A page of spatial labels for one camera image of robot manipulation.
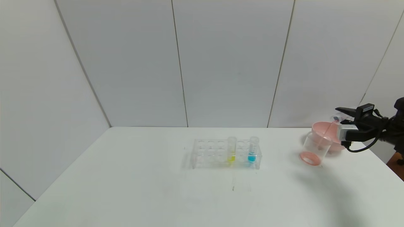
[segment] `white wall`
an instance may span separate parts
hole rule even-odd
[[[402,0],[297,0],[269,127],[310,127],[357,106],[403,9]]]
[[[1,167],[37,199],[108,124],[53,0],[2,0]]]
[[[187,126],[170,0],[57,0],[112,126]]]
[[[401,18],[396,33],[380,63],[361,105],[373,103],[383,116],[396,114],[394,103],[404,97],[404,19]],[[383,161],[388,162],[395,153],[394,146],[377,142],[371,150]]]
[[[0,226],[12,227],[34,201],[0,172]]]
[[[190,127],[266,127],[293,0],[174,0]]]

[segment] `robotic arm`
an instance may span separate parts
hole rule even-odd
[[[397,109],[395,116],[383,117],[373,104],[365,104],[356,109],[338,107],[336,110],[354,117],[354,120],[344,120],[338,128],[341,145],[350,152],[360,152],[369,149],[378,140],[395,145],[394,149],[404,157],[404,97],[397,99],[394,104]],[[352,141],[364,142],[374,138],[373,142],[363,149],[351,150]]]

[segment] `blue liquid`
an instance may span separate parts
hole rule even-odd
[[[255,154],[253,153],[253,152],[249,152],[248,153],[248,160],[249,160],[249,162],[255,162],[255,159],[256,159],[257,157],[255,156]]]

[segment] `measuring cup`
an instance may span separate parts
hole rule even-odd
[[[299,155],[300,159],[311,166],[318,166],[321,164],[331,145],[332,139],[330,137],[309,132],[303,144],[304,150]]]

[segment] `yellow liquid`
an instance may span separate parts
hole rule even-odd
[[[227,158],[227,160],[228,160],[229,162],[234,162],[234,160],[236,160],[236,153],[233,151],[233,152],[231,153],[231,156],[229,156],[229,157]]]

